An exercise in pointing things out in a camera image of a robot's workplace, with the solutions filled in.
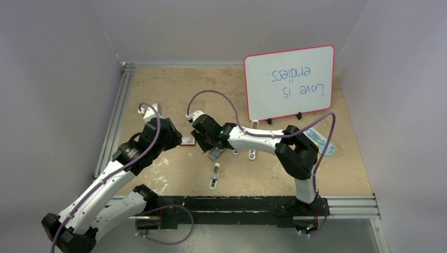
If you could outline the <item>red staple box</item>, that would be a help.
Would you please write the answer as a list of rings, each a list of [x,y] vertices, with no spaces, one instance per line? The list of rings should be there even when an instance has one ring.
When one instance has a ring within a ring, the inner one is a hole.
[[[185,147],[195,146],[196,145],[195,138],[194,137],[182,137],[180,145],[185,146]]]

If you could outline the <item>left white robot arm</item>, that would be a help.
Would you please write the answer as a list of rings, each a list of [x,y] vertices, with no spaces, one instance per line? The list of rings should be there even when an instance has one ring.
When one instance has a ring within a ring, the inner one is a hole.
[[[155,213],[157,194],[143,184],[120,201],[112,199],[163,151],[180,145],[181,138],[170,118],[147,120],[142,132],[118,147],[104,171],[72,204],[42,219],[52,242],[50,251],[91,252],[106,233],[130,216]]]

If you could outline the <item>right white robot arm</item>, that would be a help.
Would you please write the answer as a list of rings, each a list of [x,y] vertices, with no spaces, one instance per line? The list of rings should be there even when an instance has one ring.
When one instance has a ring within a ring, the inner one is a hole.
[[[235,123],[219,125],[214,118],[201,111],[188,115],[191,134],[204,152],[218,149],[247,149],[275,155],[284,170],[295,179],[296,208],[307,215],[316,209],[314,172],[318,147],[303,133],[286,138],[299,131],[288,125],[284,130],[267,131],[246,128],[241,130]]]

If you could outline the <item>red-framed whiteboard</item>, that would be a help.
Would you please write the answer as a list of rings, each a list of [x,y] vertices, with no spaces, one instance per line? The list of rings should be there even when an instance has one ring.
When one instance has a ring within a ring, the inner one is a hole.
[[[248,119],[264,121],[329,109],[334,61],[333,45],[246,56]]]

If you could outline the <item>blue patterned oval case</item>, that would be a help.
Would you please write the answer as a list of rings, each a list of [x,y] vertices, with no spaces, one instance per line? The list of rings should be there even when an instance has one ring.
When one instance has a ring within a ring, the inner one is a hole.
[[[309,128],[304,132],[304,134],[318,147],[320,154],[329,157],[335,153],[335,146],[333,145],[332,142],[329,142],[326,151],[323,153],[324,147],[326,146],[327,143],[327,139],[323,135],[321,135],[318,131],[316,131],[314,128]]]

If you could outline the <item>aluminium frame rail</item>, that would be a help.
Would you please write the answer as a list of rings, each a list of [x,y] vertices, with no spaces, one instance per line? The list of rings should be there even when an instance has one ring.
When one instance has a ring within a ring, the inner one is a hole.
[[[134,63],[126,62],[123,65],[123,73],[118,94],[115,99],[115,104],[112,107],[109,125],[102,144],[95,173],[93,174],[94,179],[96,179],[103,172],[107,163],[118,147],[136,70],[137,67]]]

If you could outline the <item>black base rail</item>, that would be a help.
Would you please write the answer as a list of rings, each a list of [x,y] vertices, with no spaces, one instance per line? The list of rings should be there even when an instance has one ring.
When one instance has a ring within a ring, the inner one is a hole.
[[[162,229],[180,224],[272,225],[313,232],[329,216],[325,198],[311,204],[294,196],[158,196],[150,200],[141,216],[154,216]]]

